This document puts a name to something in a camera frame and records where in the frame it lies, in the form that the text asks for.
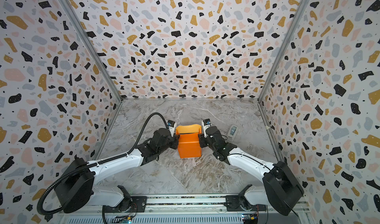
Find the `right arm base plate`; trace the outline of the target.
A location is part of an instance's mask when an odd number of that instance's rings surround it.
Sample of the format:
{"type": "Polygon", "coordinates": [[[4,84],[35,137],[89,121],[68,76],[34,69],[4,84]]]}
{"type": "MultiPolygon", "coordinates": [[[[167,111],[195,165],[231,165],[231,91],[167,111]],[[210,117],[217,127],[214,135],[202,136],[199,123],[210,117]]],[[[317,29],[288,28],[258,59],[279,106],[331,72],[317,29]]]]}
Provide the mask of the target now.
{"type": "Polygon", "coordinates": [[[240,197],[238,195],[227,195],[226,202],[224,206],[229,212],[257,212],[257,211],[267,211],[267,206],[258,204],[250,204],[244,196],[240,197]]]}

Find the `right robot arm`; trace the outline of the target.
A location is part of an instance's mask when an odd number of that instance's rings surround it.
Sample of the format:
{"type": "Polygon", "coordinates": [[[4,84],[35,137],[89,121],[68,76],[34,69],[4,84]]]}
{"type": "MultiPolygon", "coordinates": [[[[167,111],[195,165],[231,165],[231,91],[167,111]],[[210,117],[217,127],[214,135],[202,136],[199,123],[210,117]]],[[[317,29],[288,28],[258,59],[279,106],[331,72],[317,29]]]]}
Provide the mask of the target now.
{"type": "Polygon", "coordinates": [[[250,211],[256,205],[269,204],[284,216],[293,211],[304,190],[285,162],[272,163],[249,155],[227,142],[216,126],[206,125],[202,130],[203,135],[199,136],[202,148],[209,147],[217,160],[240,168],[263,183],[265,196],[255,192],[249,184],[238,194],[237,204],[233,201],[226,203],[228,208],[250,211]]]}

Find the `white tape dispenser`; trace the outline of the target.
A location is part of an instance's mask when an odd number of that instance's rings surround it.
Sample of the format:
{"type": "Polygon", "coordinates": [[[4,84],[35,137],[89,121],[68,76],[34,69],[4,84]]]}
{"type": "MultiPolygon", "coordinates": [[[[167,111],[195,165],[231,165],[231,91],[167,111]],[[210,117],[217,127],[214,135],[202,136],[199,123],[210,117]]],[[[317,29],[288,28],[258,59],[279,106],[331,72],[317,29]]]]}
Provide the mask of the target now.
{"type": "Polygon", "coordinates": [[[238,133],[238,126],[232,125],[227,133],[227,140],[232,143],[238,133]]]}

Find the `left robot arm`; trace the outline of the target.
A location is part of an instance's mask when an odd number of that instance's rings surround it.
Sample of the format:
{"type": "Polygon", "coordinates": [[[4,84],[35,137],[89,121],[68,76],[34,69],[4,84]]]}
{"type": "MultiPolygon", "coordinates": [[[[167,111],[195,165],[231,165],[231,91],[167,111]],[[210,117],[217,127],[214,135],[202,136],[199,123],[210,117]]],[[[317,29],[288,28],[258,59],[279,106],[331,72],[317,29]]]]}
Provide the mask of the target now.
{"type": "Polygon", "coordinates": [[[122,153],[90,162],[83,159],[72,162],[64,172],[63,180],[54,188],[63,212],[73,213],[85,206],[108,206],[120,212],[128,210],[133,199],[124,186],[109,188],[98,186],[98,183],[112,175],[157,160],[168,148],[176,150],[179,138],[180,135],[160,128],[130,154],[122,153]]]}

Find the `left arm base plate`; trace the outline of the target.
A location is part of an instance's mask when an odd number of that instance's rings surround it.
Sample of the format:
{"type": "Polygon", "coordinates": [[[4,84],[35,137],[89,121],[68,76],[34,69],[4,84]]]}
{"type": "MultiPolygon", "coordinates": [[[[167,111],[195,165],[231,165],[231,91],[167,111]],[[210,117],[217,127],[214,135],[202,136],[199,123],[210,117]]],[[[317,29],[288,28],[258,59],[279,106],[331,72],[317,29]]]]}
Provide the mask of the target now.
{"type": "Polygon", "coordinates": [[[143,213],[147,203],[147,196],[132,196],[131,198],[124,198],[116,207],[105,206],[105,213],[143,213]]]}

